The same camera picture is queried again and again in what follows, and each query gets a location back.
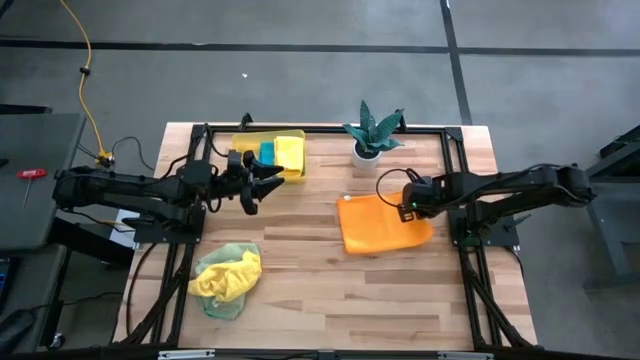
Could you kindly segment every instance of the orange cloth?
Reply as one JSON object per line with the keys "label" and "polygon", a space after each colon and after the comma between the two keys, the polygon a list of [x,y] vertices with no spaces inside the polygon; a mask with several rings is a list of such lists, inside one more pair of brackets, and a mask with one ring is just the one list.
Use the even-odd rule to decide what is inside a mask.
{"label": "orange cloth", "polygon": [[[383,195],[392,204],[402,202],[402,194]],[[433,228],[427,220],[403,223],[398,210],[377,195],[338,199],[338,215],[345,251],[370,254],[418,246],[430,240]]]}

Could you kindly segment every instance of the white pot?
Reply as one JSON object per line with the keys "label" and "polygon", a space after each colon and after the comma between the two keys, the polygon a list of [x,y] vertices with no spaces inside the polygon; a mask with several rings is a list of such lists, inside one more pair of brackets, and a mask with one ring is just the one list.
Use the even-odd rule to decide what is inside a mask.
{"label": "white pot", "polygon": [[378,166],[378,160],[380,160],[380,156],[382,156],[382,152],[379,152],[376,157],[371,159],[365,159],[360,157],[356,152],[356,144],[358,142],[355,141],[353,143],[353,147],[351,148],[351,162],[353,166],[357,167],[360,170],[373,170]]}

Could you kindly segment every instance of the yellow cloth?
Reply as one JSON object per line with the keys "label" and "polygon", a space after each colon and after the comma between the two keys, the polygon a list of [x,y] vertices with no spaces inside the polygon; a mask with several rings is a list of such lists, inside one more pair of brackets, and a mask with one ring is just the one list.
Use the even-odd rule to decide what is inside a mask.
{"label": "yellow cloth", "polygon": [[189,281],[188,292],[197,296],[215,296],[220,302],[230,302],[251,290],[260,274],[260,255],[246,250],[241,261],[207,267],[195,280]]}
{"label": "yellow cloth", "polygon": [[295,136],[276,136],[273,147],[275,164],[284,167],[280,176],[301,176],[304,167],[304,139]]}

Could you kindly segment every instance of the wood grain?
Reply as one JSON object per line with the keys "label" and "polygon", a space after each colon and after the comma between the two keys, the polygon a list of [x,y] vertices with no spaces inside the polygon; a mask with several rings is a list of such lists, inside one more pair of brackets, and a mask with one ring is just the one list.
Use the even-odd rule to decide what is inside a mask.
{"label": "wood grain", "polygon": [[[156,176],[186,153],[192,125],[167,124]],[[471,171],[495,172],[488,128],[463,127],[463,134]],[[445,215],[431,220],[435,234],[423,246],[369,256],[344,252],[335,207],[339,197],[374,193],[379,175],[391,168],[412,167],[431,176],[444,172],[442,149],[435,136],[395,137],[406,146],[384,154],[374,172],[364,172],[351,165],[352,139],[341,134],[307,134],[304,183],[281,186],[253,217],[242,212],[237,199],[224,200],[219,213],[207,215],[194,266],[195,260],[226,243],[253,242],[261,250],[263,276],[235,321],[206,317],[188,296],[180,346],[471,349],[460,265]],[[216,144],[226,152],[231,134],[217,134]],[[212,162],[225,167],[220,157],[213,157]],[[383,192],[399,191],[406,182],[406,177],[394,174],[381,188]],[[166,252],[167,246],[157,246],[142,266],[131,304],[134,325],[158,295]],[[136,252],[131,273],[141,254],[142,250]],[[523,336],[535,342],[518,263],[503,249],[487,249],[487,259],[496,301]],[[479,309],[488,339],[484,307],[479,304]],[[165,329],[172,313],[170,306]],[[124,326],[123,304],[116,340],[124,337]]]}

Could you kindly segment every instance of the succulent plant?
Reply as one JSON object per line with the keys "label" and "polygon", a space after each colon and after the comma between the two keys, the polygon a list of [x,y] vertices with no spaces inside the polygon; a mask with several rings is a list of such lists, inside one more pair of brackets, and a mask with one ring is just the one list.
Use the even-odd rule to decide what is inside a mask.
{"label": "succulent plant", "polygon": [[371,115],[367,104],[362,101],[360,103],[360,128],[355,128],[351,124],[342,124],[342,126],[356,139],[364,151],[370,153],[389,151],[397,146],[404,146],[398,140],[389,138],[402,119],[402,111],[396,110],[395,113],[387,116],[376,125],[376,119]]}

